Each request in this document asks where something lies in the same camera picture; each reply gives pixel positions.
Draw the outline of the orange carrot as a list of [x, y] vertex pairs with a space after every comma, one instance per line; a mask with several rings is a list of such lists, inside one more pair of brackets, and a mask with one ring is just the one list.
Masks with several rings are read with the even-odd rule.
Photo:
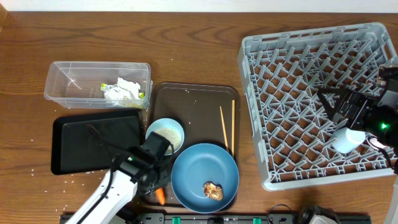
[[161, 205], [165, 205], [165, 193], [164, 193], [163, 188], [158, 188], [158, 189], [155, 191], [155, 195], [156, 195], [156, 197], [157, 197], [159, 203], [160, 203]]

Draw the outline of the light blue plastic cup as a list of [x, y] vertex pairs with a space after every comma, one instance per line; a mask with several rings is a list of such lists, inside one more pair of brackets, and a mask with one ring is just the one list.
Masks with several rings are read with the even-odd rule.
[[349, 128], [342, 128], [336, 130], [332, 134], [332, 138], [336, 139], [336, 141], [332, 143], [334, 149], [340, 153], [347, 154], [365, 141], [366, 133], [363, 131], [354, 131]]

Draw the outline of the dark blue plate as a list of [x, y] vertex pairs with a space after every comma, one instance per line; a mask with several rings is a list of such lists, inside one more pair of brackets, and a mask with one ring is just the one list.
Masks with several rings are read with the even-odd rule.
[[[220, 186], [220, 201], [207, 197], [206, 183]], [[176, 158], [172, 167], [171, 186], [177, 200], [198, 213], [213, 213], [226, 209], [234, 200], [239, 187], [239, 170], [235, 160], [222, 147], [210, 143], [195, 144]]]

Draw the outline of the light blue rice bowl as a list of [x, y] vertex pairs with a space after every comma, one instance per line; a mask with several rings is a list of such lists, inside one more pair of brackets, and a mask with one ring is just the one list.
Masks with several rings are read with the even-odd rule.
[[165, 152], [166, 156], [176, 153], [185, 140], [185, 133], [181, 124], [170, 118], [161, 118], [154, 121], [147, 129], [146, 138], [149, 137], [151, 132], [155, 132], [170, 141], [170, 146]]

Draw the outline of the pink plastic cup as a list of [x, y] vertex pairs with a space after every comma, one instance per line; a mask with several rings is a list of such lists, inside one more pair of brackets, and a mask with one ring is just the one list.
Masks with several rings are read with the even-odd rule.
[[376, 137], [374, 137], [374, 136], [368, 136], [368, 137], [366, 138], [366, 141], [368, 142], [368, 144], [369, 144], [372, 148], [374, 148], [374, 149], [376, 149], [376, 150], [380, 150], [380, 149], [387, 150], [387, 149], [389, 149], [389, 146], [385, 146], [385, 145], [381, 144], [381, 143], [378, 141], [378, 139], [377, 139]]

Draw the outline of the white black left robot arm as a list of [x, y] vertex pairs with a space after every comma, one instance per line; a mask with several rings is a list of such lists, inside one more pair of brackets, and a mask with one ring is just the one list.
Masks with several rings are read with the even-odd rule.
[[104, 179], [90, 198], [67, 223], [109, 223], [135, 196], [151, 195], [170, 182], [171, 157], [146, 166], [137, 156], [113, 161]]

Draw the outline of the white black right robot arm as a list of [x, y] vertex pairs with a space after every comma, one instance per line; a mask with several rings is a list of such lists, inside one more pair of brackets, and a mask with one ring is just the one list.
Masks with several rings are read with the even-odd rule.
[[372, 134], [397, 154], [397, 112], [392, 106], [349, 89], [321, 88], [317, 96], [329, 120], [345, 119], [347, 128]]

